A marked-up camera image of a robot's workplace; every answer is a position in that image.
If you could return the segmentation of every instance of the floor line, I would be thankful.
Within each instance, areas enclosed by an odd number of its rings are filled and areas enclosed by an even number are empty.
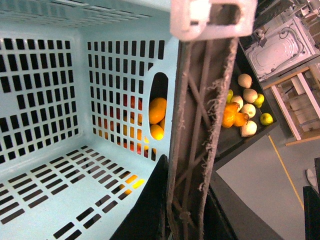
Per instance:
[[[269,137],[269,140],[270,140],[270,142],[271,142],[271,144],[272,144],[272,146],[273,146],[273,148],[274,148],[275,153],[277,154],[277,156],[278,156],[278,158],[279,158],[279,160],[280,160],[280,163],[281,163],[281,165],[282,165],[282,167],[283,167],[283,170],[284,170],[287,178],[289,179],[289,182],[290,182],[290,184],[291,184],[291,186],[292,186],[292,188],[293,188],[293,191],[294,191],[296,197],[297,197],[298,200],[299,200],[299,203],[300,203],[302,209],[305,210],[304,203],[301,201],[301,198],[300,198],[300,196],[299,196],[299,194],[298,194],[298,191],[297,191],[294,183],[292,182],[292,179],[291,179],[291,177],[290,177],[290,175],[289,175],[289,173],[288,173],[288,170],[287,170],[287,168],[286,168],[286,166],[285,166],[285,164],[284,164],[284,161],[282,160],[282,158],[281,158],[281,156],[280,156],[280,154],[279,154],[279,152],[278,152],[278,149],[277,149],[277,147],[276,147],[273,139],[271,138],[270,134],[268,134],[268,137]]]

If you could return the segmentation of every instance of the cable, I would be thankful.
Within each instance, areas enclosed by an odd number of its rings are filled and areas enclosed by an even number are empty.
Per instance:
[[[299,41],[299,43],[301,43],[301,45],[302,45],[302,50],[301,50],[301,52],[298,52],[298,54],[303,53],[304,50],[305,50],[305,45],[304,45],[303,42],[299,39],[296,31],[292,29],[291,25],[293,25],[293,23],[291,23],[289,26],[285,26],[284,28],[281,29],[281,31],[280,31],[280,33],[279,33],[279,38],[280,38],[280,39],[285,39],[286,37],[288,37],[288,35],[289,35],[289,30],[286,31],[286,35],[285,35],[284,37],[281,37],[281,34],[282,34],[282,32],[283,32],[284,29],[291,29],[291,30],[295,33],[296,39],[297,39],[297,40]]]

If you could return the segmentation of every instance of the light blue crate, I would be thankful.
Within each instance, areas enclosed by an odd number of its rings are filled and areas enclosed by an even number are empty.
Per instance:
[[[179,41],[169,33],[169,13],[158,10],[168,6],[77,2],[87,5],[54,0],[0,2],[0,239],[108,239],[135,205],[159,157],[169,155]],[[162,140],[152,138],[148,120],[157,73],[168,78]],[[134,92],[131,79],[135,79]],[[139,92],[142,83],[143,93]],[[117,95],[123,99],[124,94],[135,97],[135,106],[142,99],[142,110],[117,104]],[[108,113],[113,107],[113,117],[105,116],[104,105]],[[123,110],[142,114],[142,125],[136,117],[134,123],[125,122]],[[118,124],[121,131],[105,129],[103,119],[108,126],[111,121]],[[149,140],[147,156],[143,151],[137,154],[137,144],[143,149],[145,143],[123,135],[124,125],[140,129]],[[123,147],[125,139],[134,143],[134,152]],[[133,175],[136,179],[126,182]],[[139,180],[145,182],[135,189]]]

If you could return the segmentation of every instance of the washing machine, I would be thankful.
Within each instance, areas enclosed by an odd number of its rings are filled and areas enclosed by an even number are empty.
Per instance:
[[[260,82],[279,75],[319,55],[308,29],[298,17],[265,35],[261,47],[253,43],[245,54]]]

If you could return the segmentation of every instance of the white cabinet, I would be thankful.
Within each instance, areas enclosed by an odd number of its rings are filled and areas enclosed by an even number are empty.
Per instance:
[[[296,139],[320,139],[320,70],[311,65],[269,85]]]

